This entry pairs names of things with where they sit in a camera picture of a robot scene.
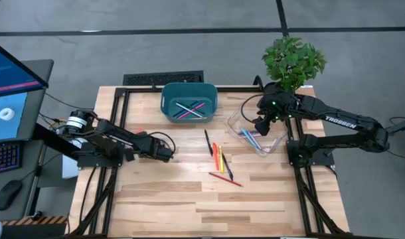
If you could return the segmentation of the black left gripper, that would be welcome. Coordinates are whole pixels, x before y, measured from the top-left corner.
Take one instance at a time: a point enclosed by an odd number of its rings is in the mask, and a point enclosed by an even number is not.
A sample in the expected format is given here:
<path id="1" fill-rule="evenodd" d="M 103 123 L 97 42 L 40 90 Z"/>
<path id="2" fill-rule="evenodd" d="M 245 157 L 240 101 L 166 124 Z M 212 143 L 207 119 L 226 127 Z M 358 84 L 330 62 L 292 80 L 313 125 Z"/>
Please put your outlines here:
<path id="1" fill-rule="evenodd" d="M 151 149 L 149 157 L 155 160 L 168 163 L 174 160 L 175 147 L 169 149 L 159 144 L 159 139 L 153 139 L 151 142 Z"/>

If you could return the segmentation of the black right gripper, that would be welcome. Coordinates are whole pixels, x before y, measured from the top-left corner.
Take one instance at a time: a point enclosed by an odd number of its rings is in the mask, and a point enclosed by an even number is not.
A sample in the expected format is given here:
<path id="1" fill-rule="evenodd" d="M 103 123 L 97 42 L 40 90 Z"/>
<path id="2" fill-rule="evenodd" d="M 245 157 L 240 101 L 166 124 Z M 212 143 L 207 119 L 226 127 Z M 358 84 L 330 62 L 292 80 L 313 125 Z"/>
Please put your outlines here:
<path id="1" fill-rule="evenodd" d="M 254 127 L 257 132 L 264 136 L 270 131 L 271 121 L 284 120 L 284 102 L 262 97 L 257 103 L 258 117 L 254 120 Z"/>

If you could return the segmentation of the light blue pen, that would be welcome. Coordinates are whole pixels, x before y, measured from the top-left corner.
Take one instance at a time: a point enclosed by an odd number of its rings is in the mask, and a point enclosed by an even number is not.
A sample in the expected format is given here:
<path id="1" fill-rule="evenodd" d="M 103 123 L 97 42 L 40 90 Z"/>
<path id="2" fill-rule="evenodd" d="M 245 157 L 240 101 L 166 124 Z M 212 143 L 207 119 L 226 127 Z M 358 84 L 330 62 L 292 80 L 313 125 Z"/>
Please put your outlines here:
<path id="1" fill-rule="evenodd" d="M 254 141 L 254 138 L 252 137 L 251 133 L 246 131 L 245 129 L 241 129 L 241 132 L 243 136 L 248 140 L 248 142 L 255 148 L 259 149 L 258 144 Z"/>

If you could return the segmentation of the black pen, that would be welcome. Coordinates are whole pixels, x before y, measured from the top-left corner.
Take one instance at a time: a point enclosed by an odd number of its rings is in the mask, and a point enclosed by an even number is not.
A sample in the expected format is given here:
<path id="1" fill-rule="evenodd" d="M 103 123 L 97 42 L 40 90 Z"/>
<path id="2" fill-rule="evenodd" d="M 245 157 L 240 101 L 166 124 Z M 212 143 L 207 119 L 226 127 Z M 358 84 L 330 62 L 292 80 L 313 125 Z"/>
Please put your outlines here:
<path id="1" fill-rule="evenodd" d="M 230 177 L 230 180 L 233 181 L 234 180 L 234 175 L 233 175 L 233 173 L 232 173 L 232 171 L 231 171 L 231 169 L 230 169 L 230 167 L 228 165 L 228 161 L 227 161 L 224 153 L 222 153 L 222 160 L 223 160 L 224 166 L 226 167 L 226 170 L 228 172 L 228 176 Z"/>
<path id="2" fill-rule="evenodd" d="M 205 134 L 205 137 L 206 137 L 206 142 L 207 142 L 207 145 L 208 145 L 208 150 L 209 150 L 209 152 L 210 152 L 210 155 L 213 156 L 212 145 L 211 145 L 211 143 L 210 143 L 210 139 L 209 139 L 208 132 L 207 132 L 206 129 L 204 130 L 204 134 Z"/>

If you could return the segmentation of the blue pencil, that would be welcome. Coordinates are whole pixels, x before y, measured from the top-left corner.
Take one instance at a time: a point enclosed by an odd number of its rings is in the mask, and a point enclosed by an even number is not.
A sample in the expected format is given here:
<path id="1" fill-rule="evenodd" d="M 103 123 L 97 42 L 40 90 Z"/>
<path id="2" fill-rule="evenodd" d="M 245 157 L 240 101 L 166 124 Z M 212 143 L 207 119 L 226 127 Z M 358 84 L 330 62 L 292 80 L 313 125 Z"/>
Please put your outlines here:
<path id="1" fill-rule="evenodd" d="M 204 115 L 204 112 L 202 112 L 201 110 L 199 110 L 199 108 L 201 107 L 201 103 L 199 101 L 195 101 L 193 102 L 191 105 L 186 105 L 186 107 L 188 108 L 192 108 L 195 112 L 197 112 L 200 115 Z M 187 110 L 181 110 L 178 113 L 176 113 L 173 117 L 174 118 L 182 118 L 187 116 L 188 114 L 190 114 L 189 111 Z"/>

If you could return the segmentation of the white pencil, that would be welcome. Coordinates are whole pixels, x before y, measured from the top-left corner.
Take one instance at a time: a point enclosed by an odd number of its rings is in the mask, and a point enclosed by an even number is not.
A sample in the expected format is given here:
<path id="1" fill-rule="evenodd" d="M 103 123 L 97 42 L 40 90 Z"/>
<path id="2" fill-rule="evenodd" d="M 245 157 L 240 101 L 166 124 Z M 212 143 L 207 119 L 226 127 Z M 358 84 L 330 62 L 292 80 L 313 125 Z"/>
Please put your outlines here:
<path id="1" fill-rule="evenodd" d="M 199 106 L 191 107 L 191 106 L 185 106 L 180 103 L 176 103 L 176 106 L 180 107 L 181 109 L 185 110 L 185 113 L 181 114 L 178 116 L 178 118 L 183 118 L 189 114 L 193 114 L 197 116 L 198 118 L 202 118 L 203 115 L 201 113 L 198 113 L 198 108 Z"/>

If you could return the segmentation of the yellow pen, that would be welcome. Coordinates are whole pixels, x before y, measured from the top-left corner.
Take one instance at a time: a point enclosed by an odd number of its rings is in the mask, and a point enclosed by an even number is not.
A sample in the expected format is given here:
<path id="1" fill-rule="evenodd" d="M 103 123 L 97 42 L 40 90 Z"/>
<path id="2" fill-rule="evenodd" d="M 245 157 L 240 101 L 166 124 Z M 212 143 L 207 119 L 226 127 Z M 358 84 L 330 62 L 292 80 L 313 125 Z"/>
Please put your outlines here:
<path id="1" fill-rule="evenodd" d="M 222 146 L 221 145 L 218 146 L 218 150 L 219 150 L 219 156 L 220 156 L 220 173 L 224 174 L 225 166 L 224 166 L 224 157 L 223 157 Z"/>

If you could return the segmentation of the pink pencil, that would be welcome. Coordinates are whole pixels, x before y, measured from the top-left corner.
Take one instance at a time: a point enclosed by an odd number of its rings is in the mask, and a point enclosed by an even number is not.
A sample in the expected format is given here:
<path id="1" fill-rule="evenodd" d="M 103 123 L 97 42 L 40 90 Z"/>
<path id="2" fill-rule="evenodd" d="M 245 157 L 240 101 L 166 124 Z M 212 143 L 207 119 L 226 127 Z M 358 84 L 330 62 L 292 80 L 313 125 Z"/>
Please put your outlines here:
<path id="1" fill-rule="evenodd" d="M 187 113 L 180 115 L 179 117 L 177 117 L 177 119 L 182 119 L 189 114 L 195 115 L 195 116 L 201 118 L 205 115 L 205 113 L 200 110 L 200 108 L 203 106 L 204 106 L 204 103 L 201 103 L 201 104 L 197 105 L 195 108 L 190 108 L 190 110 L 186 110 L 186 111 L 188 111 Z"/>

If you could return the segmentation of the teal plastic bin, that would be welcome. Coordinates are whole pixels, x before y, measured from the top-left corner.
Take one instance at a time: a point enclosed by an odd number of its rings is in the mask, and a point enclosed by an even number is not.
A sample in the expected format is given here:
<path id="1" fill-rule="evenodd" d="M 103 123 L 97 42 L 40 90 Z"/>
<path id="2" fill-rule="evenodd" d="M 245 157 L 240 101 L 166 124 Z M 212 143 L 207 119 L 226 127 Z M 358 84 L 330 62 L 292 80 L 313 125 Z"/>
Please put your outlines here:
<path id="1" fill-rule="evenodd" d="M 181 110 L 176 103 L 182 102 L 192 104 L 195 101 L 204 103 L 200 108 L 205 113 L 204 120 L 193 120 L 195 115 L 187 115 L 182 119 L 174 118 L 173 115 Z M 170 83 L 167 84 L 161 93 L 161 111 L 172 123 L 208 123 L 217 110 L 218 90 L 209 83 Z"/>

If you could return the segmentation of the black pencil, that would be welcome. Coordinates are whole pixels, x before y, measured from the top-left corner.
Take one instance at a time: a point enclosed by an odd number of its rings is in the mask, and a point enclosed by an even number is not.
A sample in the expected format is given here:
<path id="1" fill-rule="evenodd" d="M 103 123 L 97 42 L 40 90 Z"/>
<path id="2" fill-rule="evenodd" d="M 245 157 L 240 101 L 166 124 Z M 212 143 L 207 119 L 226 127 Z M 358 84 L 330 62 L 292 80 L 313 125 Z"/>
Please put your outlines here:
<path id="1" fill-rule="evenodd" d="M 193 102 L 192 104 L 185 104 L 185 103 L 182 103 L 182 102 L 178 102 L 178 103 L 180 103 L 181 105 L 183 105 L 183 106 L 185 106 L 185 107 L 187 107 L 187 108 L 195 108 L 195 107 L 198 105 L 199 101 Z M 177 113 L 175 113 L 175 114 L 173 115 L 173 117 L 179 117 L 180 115 L 182 115 L 182 114 L 184 114 L 184 113 L 187 113 L 187 112 L 188 112 L 188 111 L 186 111 L 186 110 L 184 110 L 184 109 L 181 109 L 181 110 L 179 110 Z"/>

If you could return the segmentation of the red pencil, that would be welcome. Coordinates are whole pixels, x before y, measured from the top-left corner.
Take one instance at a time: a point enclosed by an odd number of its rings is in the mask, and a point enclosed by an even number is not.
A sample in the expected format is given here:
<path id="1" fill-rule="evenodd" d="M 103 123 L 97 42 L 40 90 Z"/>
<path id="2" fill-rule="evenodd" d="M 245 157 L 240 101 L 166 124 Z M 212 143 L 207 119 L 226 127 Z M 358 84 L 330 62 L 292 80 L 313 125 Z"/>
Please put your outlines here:
<path id="1" fill-rule="evenodd" d="M 209 172 L 208 174 L 209 174 L 210 176 L 212 176 L 212 177 L 216 177 L 217 179 L 220 179 L 220 180 L 225 181 L 225 182 L 227 182 L 227 183 L 236 185 L 236 186 L 238 186 L 238 187 L 244 187 L 244 186 L 241 185 L 240 183 L 237 183 L 237 182 L 232 181 L 232 180 L 230 180 L 230 179 L 227 179 L 227 178 L 225 178 L 225 177 L 221 177 L 220 175 L 216 175 L 216 174 L 211 173 L 211 172 Z"/>

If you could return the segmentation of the clear plastic container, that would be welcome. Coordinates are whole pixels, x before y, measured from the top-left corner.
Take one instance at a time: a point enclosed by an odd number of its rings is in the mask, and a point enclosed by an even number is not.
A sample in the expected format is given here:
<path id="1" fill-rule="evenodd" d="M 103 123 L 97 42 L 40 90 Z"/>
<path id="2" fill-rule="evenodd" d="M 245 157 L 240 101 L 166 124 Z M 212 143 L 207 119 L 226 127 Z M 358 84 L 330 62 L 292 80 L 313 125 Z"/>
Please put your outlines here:
<path id="1" fill-rule="evenodd" d="M 265 157 L 268 154 L 273 153 L 282 140 L 286 138 L 288 128 L 283 122 L 271 122 L 270 131 L 267 135 L 255 137 L 255 140 L 261 146 L 261 149 L 255 149 L 245 137 L 239 136 L 238 133 L 241 129 L 245 129 L 246 131 L 257 131 L 254 127 L 254 123 L 247 121 L 242 115 L 242 113 L 244 113 L 247 118 L 257 118 L 257 111 L 258 108 L 252 106 L 252 103 L 250 103 L 249 106 L 244 107 L 239 105 L 238 109 L 227 120 L 229 126 L 228 133 L 242 145 L 252 149 L 260 157 Z"/>

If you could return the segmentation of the green potted plant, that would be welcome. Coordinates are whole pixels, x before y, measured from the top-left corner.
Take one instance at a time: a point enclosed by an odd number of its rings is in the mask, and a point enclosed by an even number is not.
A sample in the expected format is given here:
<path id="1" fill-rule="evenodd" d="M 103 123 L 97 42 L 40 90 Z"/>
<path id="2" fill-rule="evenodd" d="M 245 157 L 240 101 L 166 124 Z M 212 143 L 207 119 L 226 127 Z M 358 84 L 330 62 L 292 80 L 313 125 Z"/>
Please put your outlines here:
<path id="1" fill-rule="evenodd" d="M 289 96 L 295 94 L 305 81 L 322 74 L 327 64 L 321 50 L 298 37 L 276 39 L 265 49 L 262 60 L 274 86 Z"/>

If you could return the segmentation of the white box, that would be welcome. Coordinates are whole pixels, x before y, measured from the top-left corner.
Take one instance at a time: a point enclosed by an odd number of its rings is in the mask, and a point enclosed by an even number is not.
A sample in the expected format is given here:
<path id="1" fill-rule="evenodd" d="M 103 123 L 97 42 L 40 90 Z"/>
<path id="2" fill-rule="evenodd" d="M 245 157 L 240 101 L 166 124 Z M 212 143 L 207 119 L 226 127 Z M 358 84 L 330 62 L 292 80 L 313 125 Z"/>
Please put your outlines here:
<path id="1" fill-rule="evenodd" d="M 79 174 L 79 169 L 77 166 L 77 161 L 66 155 L 62 156 L 62 178 L 71 179 L 77 177 Z"/>

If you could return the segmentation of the black support beam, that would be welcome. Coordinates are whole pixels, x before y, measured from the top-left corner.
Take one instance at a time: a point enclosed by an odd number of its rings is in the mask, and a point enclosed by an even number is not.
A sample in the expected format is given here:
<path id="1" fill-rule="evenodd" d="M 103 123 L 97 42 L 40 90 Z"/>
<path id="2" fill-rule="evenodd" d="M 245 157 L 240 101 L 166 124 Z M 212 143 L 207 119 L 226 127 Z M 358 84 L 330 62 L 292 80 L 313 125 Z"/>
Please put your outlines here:
<path id="1" fill-rule="evenodd" d="M 76 152 L 80 149 L 74 144 L 68 142 L 67 140 L 61 138 L 55 132 L 50 131 L 49 129 L 43 127 L 42 125 L 36 123 L 33 130 L 32 140 L 43 140 L 44 144 L 59 153 L 77 161 L 78 156 Z"/>

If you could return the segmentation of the grey stand foot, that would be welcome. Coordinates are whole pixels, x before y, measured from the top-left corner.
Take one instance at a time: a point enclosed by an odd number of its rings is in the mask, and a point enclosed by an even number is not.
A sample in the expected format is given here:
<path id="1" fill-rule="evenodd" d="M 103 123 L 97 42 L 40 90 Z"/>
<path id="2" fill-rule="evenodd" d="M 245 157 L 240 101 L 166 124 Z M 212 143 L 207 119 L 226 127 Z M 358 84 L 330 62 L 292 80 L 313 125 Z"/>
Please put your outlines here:
<path id="1" fill-rule="evenodd" d="M 394 123 L 392 120 L 401 119 L 402 121 L 399 123 Z M 389 119 L 389 122 L 392 124 L 390 127 L 386 128 L 386 131 L 390 135 L 394 135 L 400 131 L 405 131 L 405 117 L 403 116 L 394 116 Z"/>

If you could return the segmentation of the grey workstation desk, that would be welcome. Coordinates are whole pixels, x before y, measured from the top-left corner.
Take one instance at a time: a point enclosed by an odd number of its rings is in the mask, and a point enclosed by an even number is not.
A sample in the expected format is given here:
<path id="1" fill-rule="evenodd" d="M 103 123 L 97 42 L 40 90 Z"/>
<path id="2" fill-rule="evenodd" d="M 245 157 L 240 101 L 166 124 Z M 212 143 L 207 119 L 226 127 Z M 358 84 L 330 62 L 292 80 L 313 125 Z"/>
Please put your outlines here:
<path id="1" fill-rule="evenodd" d="M 29 92 L 21 116 L 19 132 L 15 141 L 22 141 L 22 163 L 20 169 L 0 173 L 0 190 L 9 181 L 20 180 L 22 188 L 7 210 L 0 211 L 0 222 L 19 220 L 28 215 L 33 201 L 35 177 L 31 173 L 38 165 L 44 153 L 42 140 L 32 140 L 33 131 L 37 123 L 44 98 L 44 90 Z"/>

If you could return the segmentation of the yellow black hazard strip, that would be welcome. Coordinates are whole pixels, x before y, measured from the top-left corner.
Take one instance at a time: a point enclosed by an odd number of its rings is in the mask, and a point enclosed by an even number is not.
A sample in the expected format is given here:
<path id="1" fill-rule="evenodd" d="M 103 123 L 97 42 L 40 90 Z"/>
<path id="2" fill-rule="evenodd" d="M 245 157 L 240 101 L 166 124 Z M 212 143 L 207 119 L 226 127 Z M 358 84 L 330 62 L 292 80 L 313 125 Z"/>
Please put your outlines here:
<path id="1" fill-rule="evenodd" d="M 37 220 L 31 217 L 24 217 L 20 220 L 3 221 L 2 226 L 28 226 L 28 225 L 47 225 L 47 224 L 66 224 L 67 216 L 43 216 Z"/>

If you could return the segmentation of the blue sheet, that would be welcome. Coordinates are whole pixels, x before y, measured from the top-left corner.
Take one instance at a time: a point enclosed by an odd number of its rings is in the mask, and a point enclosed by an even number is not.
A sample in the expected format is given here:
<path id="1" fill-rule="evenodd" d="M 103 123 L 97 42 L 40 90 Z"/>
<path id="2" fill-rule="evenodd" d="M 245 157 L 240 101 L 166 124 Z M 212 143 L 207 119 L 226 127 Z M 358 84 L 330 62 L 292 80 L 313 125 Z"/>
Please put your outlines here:
<path id="1" fill-rule="evenodd" d="M 0 97 L 0 110 L 11 108 L 15 111 L 15 117 L 9 121 L 0 119 L 0 140 L 16 138 L 25 107 L 27 93 L 13 94 Z"/>

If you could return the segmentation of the backlit black keyboard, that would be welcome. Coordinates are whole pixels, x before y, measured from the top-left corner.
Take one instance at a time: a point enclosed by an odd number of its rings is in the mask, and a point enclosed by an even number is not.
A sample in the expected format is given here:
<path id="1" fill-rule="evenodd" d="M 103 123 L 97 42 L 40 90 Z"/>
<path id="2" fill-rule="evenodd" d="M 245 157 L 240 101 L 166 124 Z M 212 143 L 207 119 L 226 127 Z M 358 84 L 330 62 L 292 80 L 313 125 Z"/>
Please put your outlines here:
<path id="1" fill-rule="evenodd" d="M 21 168 L 22 147 L 20 141 L 0 143 L 0 173 Z"/>

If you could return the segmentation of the black computer mouse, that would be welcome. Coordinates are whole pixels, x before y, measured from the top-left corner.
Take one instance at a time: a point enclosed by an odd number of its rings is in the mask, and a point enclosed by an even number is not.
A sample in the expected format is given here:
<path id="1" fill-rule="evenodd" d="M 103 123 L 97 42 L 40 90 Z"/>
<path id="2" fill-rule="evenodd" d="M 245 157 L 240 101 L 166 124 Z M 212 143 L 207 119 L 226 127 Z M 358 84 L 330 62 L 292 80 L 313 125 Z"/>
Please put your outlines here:
<path id="1" fill-rule="evenodd" d="M 0 211 L 7 210 L 11 206 L 21 189 L 22 182 L 19 180 L 9 181 L 2 187 L 0 190 Z"/>

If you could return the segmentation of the white tape roll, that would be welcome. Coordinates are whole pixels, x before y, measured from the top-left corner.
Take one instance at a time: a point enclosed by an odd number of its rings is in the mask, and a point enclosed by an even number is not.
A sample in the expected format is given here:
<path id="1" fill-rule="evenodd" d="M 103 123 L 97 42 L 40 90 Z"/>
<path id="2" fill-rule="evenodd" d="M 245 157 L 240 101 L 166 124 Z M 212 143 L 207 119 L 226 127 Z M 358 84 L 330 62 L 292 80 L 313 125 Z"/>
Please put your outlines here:
<path id="1" fill-rule="evenodd" d="M 4 121 L 9 121 L 15 117 L 15 111 L 11 108 L 3 108 L 0 110 L 0 119 Z"/>

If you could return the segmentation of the computer monitor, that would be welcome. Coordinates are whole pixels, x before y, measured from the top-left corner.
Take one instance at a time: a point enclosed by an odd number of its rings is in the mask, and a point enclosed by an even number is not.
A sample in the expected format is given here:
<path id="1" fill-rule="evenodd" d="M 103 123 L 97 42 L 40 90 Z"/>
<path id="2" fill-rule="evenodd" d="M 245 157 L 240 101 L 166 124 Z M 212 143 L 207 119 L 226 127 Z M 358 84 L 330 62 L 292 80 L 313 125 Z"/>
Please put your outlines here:
<path id="1" fill-rule="evenodd" d="M 48 88 L 48 82 L 0 46 L 0 97 Z"/>

